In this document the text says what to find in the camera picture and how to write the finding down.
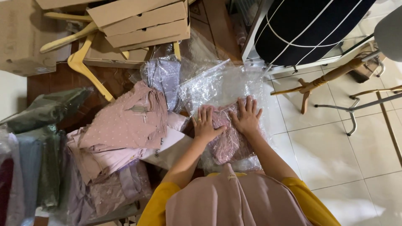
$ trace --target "left hand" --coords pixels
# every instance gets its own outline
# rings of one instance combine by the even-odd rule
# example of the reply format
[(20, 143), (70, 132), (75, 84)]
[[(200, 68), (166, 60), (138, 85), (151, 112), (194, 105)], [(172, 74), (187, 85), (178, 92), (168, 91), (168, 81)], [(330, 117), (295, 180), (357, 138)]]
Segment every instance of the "left hand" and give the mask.
[(204, 105), (198, 108), (198, 120), (196, 121), (194, 117), (191, 116), (191, 121), (193, 121), (195, 130), (194, 139), (206, 143), (211, 142), (216, 136), (220, 135), (227, 129), (226, 126), (221, 126), (218, 129), (213, 128), (212, 107), (207, 108)]

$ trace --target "hand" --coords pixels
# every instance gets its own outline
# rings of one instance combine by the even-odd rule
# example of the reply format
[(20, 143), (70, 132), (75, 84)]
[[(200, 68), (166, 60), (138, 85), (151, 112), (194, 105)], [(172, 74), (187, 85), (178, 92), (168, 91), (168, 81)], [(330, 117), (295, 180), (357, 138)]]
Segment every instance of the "hand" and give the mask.
[(195, 130), (194, 140), (201, 140), (206, 144), (226, 130), (226, 126), (221, 126), (218, 129), (213, 128), (212, 107), (208, 109), (206, 106), (198, 108), (198, 121), (196, 121), (193, 116), (191, 116), (191, 121), (193, 121)]
[(244, 101), (240, 97), (237, 99), (237, 102), (239, 103), (240, 118), (237, 118), (237, 115), (233, 111), (229, 112), (236, 129), (246, 136), (255, 132), (258, 133), (258, 121), (263, 110), (260, 109), (257, 113), (257, 100), (252, 100), (251, 96), (248, 96), (246, 106), (244, 106)]

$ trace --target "pink hijab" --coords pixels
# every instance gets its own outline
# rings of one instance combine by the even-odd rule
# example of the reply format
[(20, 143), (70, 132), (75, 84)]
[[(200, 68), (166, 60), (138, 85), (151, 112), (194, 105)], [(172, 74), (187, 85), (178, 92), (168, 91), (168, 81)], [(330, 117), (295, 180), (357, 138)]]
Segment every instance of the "pink hijab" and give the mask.
[(193, 180), (166, 203), (167, 226), (312, 226), (293, 193), (260, 174), (237, 177), (229, 163)]

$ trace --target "white tile floor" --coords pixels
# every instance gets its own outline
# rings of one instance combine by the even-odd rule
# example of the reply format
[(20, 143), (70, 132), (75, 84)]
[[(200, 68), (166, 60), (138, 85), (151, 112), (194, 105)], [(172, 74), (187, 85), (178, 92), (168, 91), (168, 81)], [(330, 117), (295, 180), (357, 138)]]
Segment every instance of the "white tile floor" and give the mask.
[[(358, 84), (349, 75), (314, 89), (305, 115), (300, 113), (299, 92), (268, 97), (269, 132), (278, 154), (295, 170), (343, 226), (402, 225), (402, 168), (391, 142), (379, 105), (355, 112), (357, 131), (349, 114), (314, 104), (349, 107), (349, 95), (370, 89), (402, 84), (402, 64), (385, 60), (386, 72)], [(265, 92), (310, 82), (337, 64), (306, 68), (291, 74), (271, 75)], [(383, 97), (393, 95), (383, 93)], [(375, 94), (361, 96), (361, 104), (376, 100)], [(402, 144), (402, 98), (385, 104)]]

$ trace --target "person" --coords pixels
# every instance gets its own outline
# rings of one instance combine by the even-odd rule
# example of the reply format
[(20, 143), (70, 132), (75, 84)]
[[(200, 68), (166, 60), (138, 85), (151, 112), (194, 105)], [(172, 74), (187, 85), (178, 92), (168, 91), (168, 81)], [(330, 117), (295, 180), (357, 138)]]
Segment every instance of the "person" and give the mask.
[(324, 204), (268, 145), (259, 132), (257, 101), (238, 100), (240, 118), (232, 123), (253, 147), (265, 175), (234, 173), (226, 163), (220, 173), (191, 181), (206, 145), (225, 131), (214, 129), (212, 109), (191, 118), (195, 137), (167, 172), (146, 205), (138, 226), (162, 225), (314, 225), (339, 226)]

